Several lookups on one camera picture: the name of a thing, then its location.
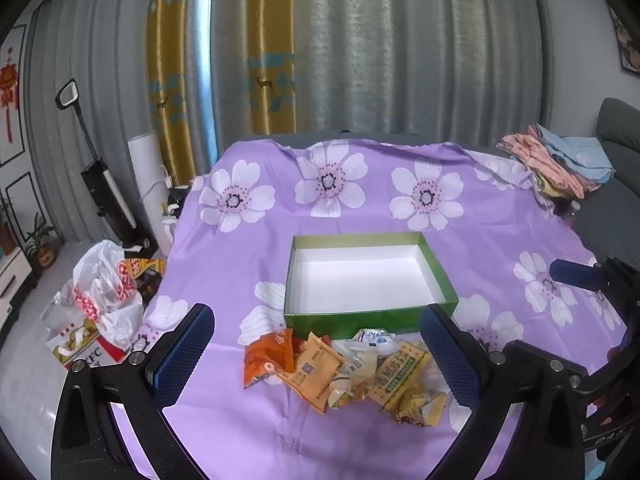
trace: framed picture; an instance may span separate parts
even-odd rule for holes
[[[26,25],[12,28],[0,48],[0,166],[24,153],[20,61],[26,30]]]
[[[613,17],[613,25],[616,27],[616,37],[618,38],[622,69],[640,76],[640,52],[636,50],[636,47],[631,41],[631,37],[619,17],[616,16],[613,9],[610,8],[609,10]]]

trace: white cylinder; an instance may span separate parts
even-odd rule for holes
[[[138,136],[129,141],[129,153],[136,183],[146,217],[151,224],[151,230],[164,256],[169,255],[171,242],[164,232],[162,215],[169,198],[169,190],[164,182],[162,173],[162,155],[156,134],[151,132]]]

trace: yellow curtain panel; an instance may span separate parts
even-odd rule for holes
[[[186,0],[149,0],[146,15],[146,72],[151,115],[162,158],[174,183],[196,175],[184,83]]]
[[[254,134],[296,131],[293,0],[246,0],[248,86]]]

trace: gray sofa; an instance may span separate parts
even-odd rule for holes
[[[640,269],[640,110],[605,99],[596,135],[616,173],[582,201],[574,231],[599,261],[612,255]]]

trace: potted plant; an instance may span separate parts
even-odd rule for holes
[[[15,250],[15,240],[9,226],[9,206],[0,197],[0,247],[4,254],[11,254]]]
[[[36,213],[33,220],[33,231],[27,236],[26,253],[29,257],[35,256],[40,266],[43,269],[47,269],[56,261],[56,253],[51,244],[44,242],[44,238],[54,229],[52,226],[47,225],[44,218],[38,222],[39,217],[40,213]]]

